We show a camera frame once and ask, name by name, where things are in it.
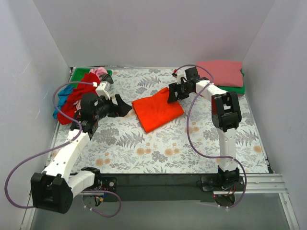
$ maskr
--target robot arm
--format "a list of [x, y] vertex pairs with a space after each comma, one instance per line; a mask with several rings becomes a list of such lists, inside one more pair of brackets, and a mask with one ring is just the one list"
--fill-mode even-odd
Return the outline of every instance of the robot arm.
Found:
[[[211, 84], [208, 79], [201, 79], [197, 69], [189, 68], [184, 73], [173, 74], [177, 81], [169, 85], [168, 103], [189, 97], [191, 92], [201, 93], [212, 103], [212, 121], [217, 129], [220, 142], [220, 156], [236, 157], [236, 129], [241, 121], [241, 111], [235, 92], [226, 92]], [[235, 161], [222, 158], [219, 161], [218, 173], [222, 185], [232, 185], [239, 180], [239, 169]]]
[[[86, 93], [81, 99], [81, 110], [75, 114], [82, 125], [82, 133], [70, 144], [61, 148], [42, 173], [34, 173], [31, 178], [33, 205], [37, 208], [66, 213], [73, 198], [86, 188], [99, 187], [100, 171], [95, 168], [83, 168], [70, 177], [70, 173], [83, 148], [89, 143], [98, 128], [98, 121], [105, 116], [125, 116], [132, 107], [123, 102], [119, 94], [115, 95], [117, 104], [109, 97], [108, 82], [102, 82], [95, 93]], [[66, 141], [79, 132], [79, 126], [72, 123]]]

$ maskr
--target green towel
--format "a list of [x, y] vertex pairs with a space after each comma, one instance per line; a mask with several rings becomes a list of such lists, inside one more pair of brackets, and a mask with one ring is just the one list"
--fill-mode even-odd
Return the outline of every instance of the green towel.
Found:
[[228, 86], [218, 86], [221, 90], [225, 90], [227, 92], [236, 92], [237, 94], [245, 94], [245, 84], [243, 82], [243, 86], [242, 87], [228, 87]]
[[[85, 73], [89, 73], [90, 72], [90, 70], [91, 70], [92, 68], [76, 68], [75, 69], [75, 71], [74, 71], [74, 73], [73, 73], [73, 75], [72, 75], [72, 78], [71, 78], [71, 81], [81, 81], [82, 79], [83, 79], [83, 77], [84, 77], [84, 74]], [[111, 70], [108, 70], [107, 69], [107, 73], [110, 75], [110, 76], [112, 76], [112, 71]], [[78, 84], [72, 84], [72, 86], [74, 87], [74, 88], [76, 88], [77, 87], [77, 85]]]

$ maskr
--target white panel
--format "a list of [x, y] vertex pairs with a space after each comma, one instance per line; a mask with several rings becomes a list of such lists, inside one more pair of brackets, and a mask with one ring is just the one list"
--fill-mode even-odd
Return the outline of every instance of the white panel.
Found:
[[307, 2], [273, 5], [244, 62], [248, 99], [272, 168], [307, 229]]
[[34, 0], [69, 66], [242, 61], [274, 0]]
[[[0, 228], [17, 230], [24, 210], [6, 200], [4, 181], [17, 163], [50, 146], [56, 124], [51, 97], [69, 68], [31, 0], [0, 0], [0, 31]], [[12, 176], [9, 192], [16, 203], [27, 204], [30, 178], [45, 159]]]

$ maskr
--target floral tablecloth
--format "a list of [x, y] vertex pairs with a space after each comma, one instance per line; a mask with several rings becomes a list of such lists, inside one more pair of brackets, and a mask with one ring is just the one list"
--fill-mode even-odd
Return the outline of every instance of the floral tablecloth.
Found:
[[[114, 84], [109, 93], [119, 93], [131, 101], [148, 97], [173, 83], [172, 69], [118, 69], [113, 71]], [[73, 167], [96, 167], [102, 173], [216, 173], [216, 160], [196, 154], [188, 143], [186, 134], [187, 111], [195, 94], [180, 101], [186, 113], [168, 124], [146, 134], [133, 110], [125, 117], [106, 117], [90, 143], [83, 149]], [[237, 159], [248, 173], [268, 173], [260, 147], [259, 136], [245, 96], [239, 96], [242, 122], [237, 130]], [[203, 154], [219, 155], [218, 134], [211, 121], [211, 103], [198, 98], [190, 117], [191, 138]], [[60, 125], [56, 143], [63, 143], [69, 126]]]

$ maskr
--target pink cloth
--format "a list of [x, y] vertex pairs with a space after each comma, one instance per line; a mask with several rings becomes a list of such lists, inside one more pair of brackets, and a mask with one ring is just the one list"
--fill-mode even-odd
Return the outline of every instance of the pink cloth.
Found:
[[[242, 62], [240, 61], [198, 61], [196, 65], [204, 67], [213, 75], [215, 85], [243, 87]], [[201, 78], [211, 80], [210, 75], [206, 71], [198, 67], [196, 68]]]
[[100, 75], [107, 74], [107, 70], [103, 67], [99, 67], [97, 69], [91, 69], [90, 73], [94, 73], [97, 77], [100, 77]]

